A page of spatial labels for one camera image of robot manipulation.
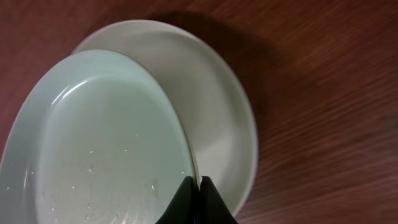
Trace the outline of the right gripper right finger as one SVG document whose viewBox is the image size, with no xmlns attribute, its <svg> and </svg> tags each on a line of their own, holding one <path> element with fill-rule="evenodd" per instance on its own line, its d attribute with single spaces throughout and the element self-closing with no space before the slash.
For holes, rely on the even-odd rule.
<svg viewBox="0 0 398 224">
<path fill-rule="evenodd" d="M 238 224 L 208 176 L 202 176 L 199 200 L 199 224 Z"/>
</svg>

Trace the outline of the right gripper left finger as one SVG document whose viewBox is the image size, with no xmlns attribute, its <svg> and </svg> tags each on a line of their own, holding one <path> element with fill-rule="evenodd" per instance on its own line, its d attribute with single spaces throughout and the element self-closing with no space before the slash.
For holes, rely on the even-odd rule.
<svg viewBox="0 0 398 224">
<path fill-rule="evenodd" d="M 162 216 L 155 224 L 194 224 L 197 189 L 193 177 L 186 176 Z"/>
</svg>

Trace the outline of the white front plate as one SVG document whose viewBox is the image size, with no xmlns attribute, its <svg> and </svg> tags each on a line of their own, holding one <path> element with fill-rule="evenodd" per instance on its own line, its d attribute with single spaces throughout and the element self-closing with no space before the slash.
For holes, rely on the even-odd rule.
<svg viewBox="0 0 398 224">
<path fill-rule="evenodd" d="M 199 173 L 238 214 L 254 183 L 259 146 L 251 105 L 229 65 L 193 34 L 150 20 L 103 27 L 75 52 L 93 49 L 120 52 L 148 69 L 180 118 Z"/>
</svg>

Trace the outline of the light green plate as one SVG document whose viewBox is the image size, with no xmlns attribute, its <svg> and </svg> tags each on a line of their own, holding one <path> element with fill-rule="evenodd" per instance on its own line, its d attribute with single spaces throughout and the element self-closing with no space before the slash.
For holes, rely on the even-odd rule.
<svg viewBox="0 0 398 224">
<path fill-rule="evenodd" d="M 109 50 L 53 66 L 23 103 L 1 161 L 2 223 L 155 223 L 196 170 L 154 77 Z"/>
</svg>

